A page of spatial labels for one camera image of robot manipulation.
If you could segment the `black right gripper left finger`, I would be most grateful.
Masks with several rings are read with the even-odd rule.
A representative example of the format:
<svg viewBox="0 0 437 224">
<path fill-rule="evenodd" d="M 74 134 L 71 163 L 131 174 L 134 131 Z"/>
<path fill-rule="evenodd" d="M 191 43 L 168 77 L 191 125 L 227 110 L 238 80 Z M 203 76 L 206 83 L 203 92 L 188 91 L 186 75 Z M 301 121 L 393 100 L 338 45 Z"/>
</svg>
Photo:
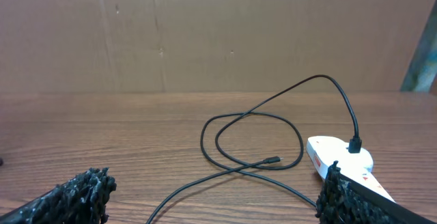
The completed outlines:
<svg viewBox="0 0 437 224">
<path fill-rule="evenodd" d="M 107 167 L 90 168 L 51 191 L 1 216 L 1 224 L 102 224 L 116 190 Z"/>
</svg>

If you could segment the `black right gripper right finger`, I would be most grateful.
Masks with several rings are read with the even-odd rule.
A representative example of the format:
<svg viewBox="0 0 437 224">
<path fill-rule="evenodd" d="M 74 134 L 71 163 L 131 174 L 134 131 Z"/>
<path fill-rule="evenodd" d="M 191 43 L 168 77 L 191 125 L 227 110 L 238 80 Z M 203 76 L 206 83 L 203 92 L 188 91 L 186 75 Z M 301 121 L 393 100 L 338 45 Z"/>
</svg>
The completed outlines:
<svg viewBox="0 0 437 224">
<path fill-rule="evenodd" d="M 343 175 L 335 161 L 316 201 L 320 224 L 436 224 Z"/>
</svg>

